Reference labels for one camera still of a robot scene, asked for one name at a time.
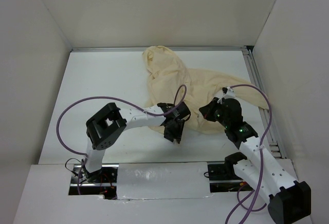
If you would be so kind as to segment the cream yellow jacket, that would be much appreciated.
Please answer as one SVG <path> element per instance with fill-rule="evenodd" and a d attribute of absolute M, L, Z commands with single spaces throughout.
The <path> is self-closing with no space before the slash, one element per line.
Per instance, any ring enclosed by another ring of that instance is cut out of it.
<path fill-rule="evenodd" d="M 223 87 L 237 85 L 234 92 L 238 98 L 268 109 L 264 97 L 249 87 L 248 81 L 220 71 L 188 68 L 174 51 L 165 46 L 147 48 L 142 58 L 149 72 L 147 106 L 171 103 L 175 96 L 183 98 L 191 112 L 186 124 L 189 129 L 203 134 L 223 133 L 221 125 L 205 120 L 199 113 L 199 108 L 208 104 Z"/>

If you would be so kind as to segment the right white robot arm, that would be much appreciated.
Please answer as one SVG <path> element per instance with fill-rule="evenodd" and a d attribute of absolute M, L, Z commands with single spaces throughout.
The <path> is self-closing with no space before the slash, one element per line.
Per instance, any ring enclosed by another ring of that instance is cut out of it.
<path fill-rule="evenodd" d="M 215 96 L 199 109 L 203 118 L 224 127 L 227 138 L 238 152 L 225 158 L 225 175 L 244 180 L 254 196 L 241 223 L 244 223 L 260 196 L 275 223 L 294 223 L 311 214 L 311 189 L 283 168 L 264 146 L 264 135 L 243 120 L 242 108 L 235 98 L 234 87 L 224 87 L 223 96 Z"/>

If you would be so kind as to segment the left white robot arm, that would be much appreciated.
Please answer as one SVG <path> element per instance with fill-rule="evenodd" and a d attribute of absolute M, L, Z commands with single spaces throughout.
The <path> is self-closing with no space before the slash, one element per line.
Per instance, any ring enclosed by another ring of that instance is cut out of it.
<path fill-rule="evenodd" d="M 120 135 L 129 129 L 155 126 L 163 127 L 163 136 L 171 142 L 180 143 L 185 122 L 191 112 L 182 102 L 177 108 L 170 103 L 158 103 L 145 109 L 120 109 L 115 103 L 108 103 L 86 123 L 89 139 L 82 174 L 87 182 L 101 178 L 105 150 L 113 146 Z"/>

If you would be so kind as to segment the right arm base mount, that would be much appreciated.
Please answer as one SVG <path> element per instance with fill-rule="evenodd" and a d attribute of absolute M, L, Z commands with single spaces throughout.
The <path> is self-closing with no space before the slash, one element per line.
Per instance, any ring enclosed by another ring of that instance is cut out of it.
<path fill-rule="evenodd" d="M 242 191 L 251 191 L 252 188 L 233 171 L 233 166 L 247 157 L 241 152 L 234 153 L 222 162 L 210 162 L 204 177 L 209 179 L 211 193 L 237 192 L 243 186 Z"/>

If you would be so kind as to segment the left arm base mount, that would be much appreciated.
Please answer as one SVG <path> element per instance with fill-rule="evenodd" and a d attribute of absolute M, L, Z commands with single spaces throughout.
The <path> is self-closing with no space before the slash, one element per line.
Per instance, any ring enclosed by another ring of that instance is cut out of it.
<path fill-rule="evenodd" d="M 106 200 L 118 199 L 118 164 L 103 164 L 101 170 L 88 174 L 81 169 L 81 160 L 69 158 L 64 167 L 71 175 L 69 195 L 99 195 Z"/>

